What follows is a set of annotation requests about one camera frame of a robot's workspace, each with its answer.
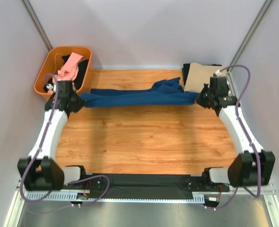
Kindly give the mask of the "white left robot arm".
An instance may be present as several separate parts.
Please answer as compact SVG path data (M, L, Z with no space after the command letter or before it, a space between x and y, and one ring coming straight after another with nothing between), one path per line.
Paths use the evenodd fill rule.
M61 168L55 161L57 146L71 113L84 106L84 100L73 90L72 81L57 81L55 92L45 104L44 121L35 145L27 158L21 158L17 167L27 191L59 191L71 183L82 190L87 177L82 166Z

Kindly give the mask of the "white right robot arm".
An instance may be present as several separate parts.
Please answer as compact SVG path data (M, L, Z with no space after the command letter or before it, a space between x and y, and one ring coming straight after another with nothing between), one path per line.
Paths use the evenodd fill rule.
M196 103L213 109L232 139L236 158L229 167L210 167L201 179L202 187L211 191L218 183L233 187L264 186L270 181L275 163L273 152L266 151L255 139L245 121L237 97L229 96L227 78L211 76L204 84Z

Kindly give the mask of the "blue printed t shirt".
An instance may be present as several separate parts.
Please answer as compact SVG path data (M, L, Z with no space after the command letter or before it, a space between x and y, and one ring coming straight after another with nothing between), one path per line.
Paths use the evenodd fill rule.
M81 94L85 107L192 105L198 96L198 92L185 92L179 77L157 81L145 90L93 88Z

